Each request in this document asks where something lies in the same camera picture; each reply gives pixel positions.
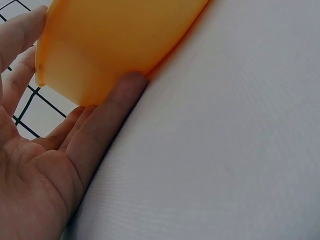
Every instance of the white fabric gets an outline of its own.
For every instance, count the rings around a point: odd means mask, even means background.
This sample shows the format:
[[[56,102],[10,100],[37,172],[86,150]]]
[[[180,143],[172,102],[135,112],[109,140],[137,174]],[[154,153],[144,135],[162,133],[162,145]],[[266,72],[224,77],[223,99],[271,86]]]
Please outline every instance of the white fabric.
[[[320,239],[320,1],[217,0],[65,239]]]

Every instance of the skin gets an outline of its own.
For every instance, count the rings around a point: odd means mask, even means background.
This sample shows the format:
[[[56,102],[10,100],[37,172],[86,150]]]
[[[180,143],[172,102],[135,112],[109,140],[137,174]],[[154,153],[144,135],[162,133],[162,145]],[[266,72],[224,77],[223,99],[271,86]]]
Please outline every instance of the skin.
[[[35,73],[29,47],[43,31],[46,9],[0,26],[1,72],[26,51],[11,75],[0,78],[0,239],[59,239],[147,85],[142,74],[126,74],[102,105],[76,108],[45,138],[21,137],[12,116]]]

